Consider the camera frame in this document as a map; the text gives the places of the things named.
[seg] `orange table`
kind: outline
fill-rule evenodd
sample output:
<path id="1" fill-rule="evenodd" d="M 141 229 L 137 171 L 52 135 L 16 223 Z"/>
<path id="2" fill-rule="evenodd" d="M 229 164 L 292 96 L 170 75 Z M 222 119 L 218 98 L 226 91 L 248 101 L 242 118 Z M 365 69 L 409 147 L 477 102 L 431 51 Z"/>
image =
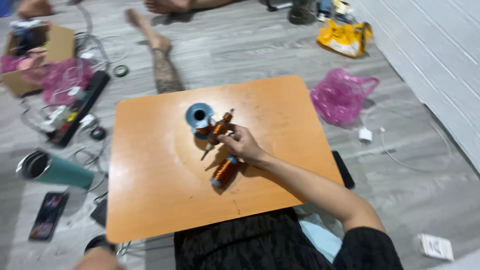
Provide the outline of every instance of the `orange table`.
<path id="1" fill-rule="evenodd" d="M 303 199 L 269 173 L 243 166 L 225 190 L 210 177 L 227 156 L 194 137 L 186 110 L 205 102 L 250 129 L 270 154 L 343 184 L 302 79 L 286 76 L 132 98 L 117 106 L 108 181 L 107 237 L 148 238 L 295 206 Z"/>

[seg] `gray floor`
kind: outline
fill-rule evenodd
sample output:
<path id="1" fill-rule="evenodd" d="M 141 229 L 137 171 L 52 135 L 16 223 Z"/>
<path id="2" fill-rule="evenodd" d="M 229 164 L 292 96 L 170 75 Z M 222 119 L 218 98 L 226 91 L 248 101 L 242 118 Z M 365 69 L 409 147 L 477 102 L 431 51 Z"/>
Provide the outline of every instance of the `gray floor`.
<path id="1" fill-rule="evenodd" d="M 92 13 L 95 35 L 120 35 L 130 47 L 129 56 L 117 63 L 128 65 L 130 74 L 114 78 L 94 108 L 102 125 L 111 131 L 119 101 L 155 93 L 149 50 L 142 45 L 140 34 L 124 22 L 122 14 L 126 7 L 145 9 L 136 0 L 85 0 L 84 7 Z M 55 9 L 59 13 L 49 20 L 76 31 L 85 30 L 84 19 L 74 7 L 58 1 Z M 270 13 L 258 1 L 246 0 L 195 13 L 186 23 L 160 24 L 156 30 L 173 40 L 172 61 L 187 89 L 287 74 L 300 75 L 307 87 L 312 88 L 328 70 L 347 66 L 354 74 L 381 80 L 370 96 L 373 102 L 431 121 L 422 107 L 398 101 L 420 104 L 376 48 L 360 60 L 332 54 L 315 44 L 320 23 L 295 26 L 286 16 L 287 11 Z M 1 36 L 8 31 L 11 19 L 0 19 Z M 38 96 L 28 100 L 35 108 L 42 107 Z M 72 199 L 53 240 L 48 244 L 28 242 L 28 232 L 45 193 L 62 191 L 65 187 L 26 183 L 15 178 L 16 164 L 23 156 L 38 146 L 50 148 L 42 137 L 20 122 L 23 110 L 18 103 L 0 87 L 0 268 L 69 269 L 89 239 L 103 232 L 88 215 L 94 208 L 93 199 L 107 185 L 87 195 L 70 190 Z M 374 131 L 374 141 L 368 146 L 357 140 L 356 130 L 325 123 L 323 127 L 331 148 L 340 152 L 357 183 L 355 192 L 377 209 L 406 269 L 425 269 L 442 263 L 419 254 L 412 242 L 417 233 L 450 239 L 456 258 L 480 247 L 479 179 L 451 143 L 453 151 L 449 159 L 442 140 L 431 127 L 380 108 L 368 119 L 368 127 Z M 435 172 L 406 169 L 390 159 L 380 144 L 380 127 L 387 130 L 387 148 L 396 151 L 395 157 Z M 79 144 L 93 150 L 100 148 L 87 138 L 79 141 L 64 150 L 52 151 L 66 155 Z M 110 148 L 102 159 L 104 167 L 108 166 L 109 152 Z M 324 220 L 341 234 L 335 221 L 328 216 Z M 129 269 L 174 269 L 172 245 L 171 235 L 138 241 L 133 244 L 132 253 L 121 260 Z M 136 250 L 143 246 L 150 250 Z"/>

